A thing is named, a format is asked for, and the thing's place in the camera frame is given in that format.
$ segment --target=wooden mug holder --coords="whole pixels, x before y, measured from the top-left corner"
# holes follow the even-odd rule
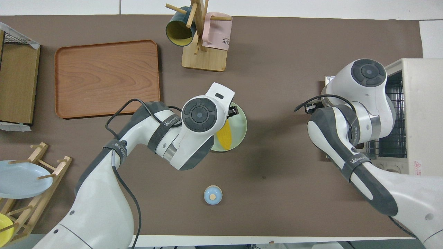
[[[13,224],[11,226],[5,227],[0,231],[4,231],[12,227],[14,227],[15,229],[14,235],[11,237],[9,242],[6,243],[4,246],[12,245],[16,242],[19,242],[27,238],[31,234],[31,231],[34,229],[36,223],[40,219],[40,216],[45,210],[46,205],[51,199],[52,194],[54,193],[58,184],[62,180],[62,177],[64,176],[67,168],[72,162],[72,158],[65,156],[63,159],[57,160],[58,162],[57,167],[53,167],[42,160],[43,155],[48,149],[47,144],[40,143],[38,145],[31,145],[31,148],[35,148],[35,150],[27,160],[11,161],[8,163],[14,164],[14,163],[30,162],[34,164],[41,164],[44,168],[46,168],[49,172],[52,173],[49,175],[40,176],[37,179],[53,177],[52,185],[48,189],[46,189],[43,193],[33,198],[30,198],[30,201],[28,199],[24,199],[26,200],[26,202],[29,201],[29,203],[27,205],[25,203],[25,206],[21,204],[20,206],[22,207],[20,208],[15,207],[17,199],[0,198],[0,207],[1,207],[0,213],[6,215],[8,218],[10,218],[13,221]],[[13,217],[13,215],[19,213],[20,215],[18,217],[16,218]]]
[[[228,51],[202,46],[204,18],[208,10],[209,0],[205,0],[205,4],[203,4],[203,0],[190,1],[192,7],[186,26],[190,28],[194,21],[197,32],[195,33],[192,42],[183,48],[182,66],[185,68],[223,72],[226,69]],[[185,10],[170,4],[166,4],[166,7],[186,14]],[[231,21],[232,18],[213,16],[211,17],[211,20]]]

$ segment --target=blue mug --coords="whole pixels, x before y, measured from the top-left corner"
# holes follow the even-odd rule
[[[166,25],[166,36],[173,44],[184,47],[192,42],[197,28],[195,27],[195,22],[192,22],[191,28],[186,27],[191,7],[185,6],[180,9],[185,10],[186,14],[176,12],[173,15]]]

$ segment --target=mug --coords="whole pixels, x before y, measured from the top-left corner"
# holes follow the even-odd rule
[[[191,7],[185,6],[180,9],[185,10],[186,14],[176,12],[173,15],[166,25],[166,36],[173,44],[184,47],[192,42],[197,29],[195,27],[195,22],[192,22],[191,28],[186,27]]]
[[[205,16],[205,26],[203,27],[203,47],[211,47],[222,50],[229,50],[229,39],[231,38],[231,21],[214,21],[212,16],[232,17],[219,12],[209,12]]]

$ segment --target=mug handle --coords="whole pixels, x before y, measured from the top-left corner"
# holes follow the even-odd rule
[[[203,26],[203,34],[202,34],[202,40],[208,44],[211,44],[212,42],[209,40],[209,29],[211,27],[211,17],[217,16],[217,17],[230,17],[230,15],[219,13],[219,12],[209,12],[205,16],[205,24]]]

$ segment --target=small blue round object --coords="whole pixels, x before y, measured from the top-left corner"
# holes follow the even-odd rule
[[[205,201],[210,205],[216,205],[222,200],[222,190],[215,185],[211,185],[206,188],[203,197]]]

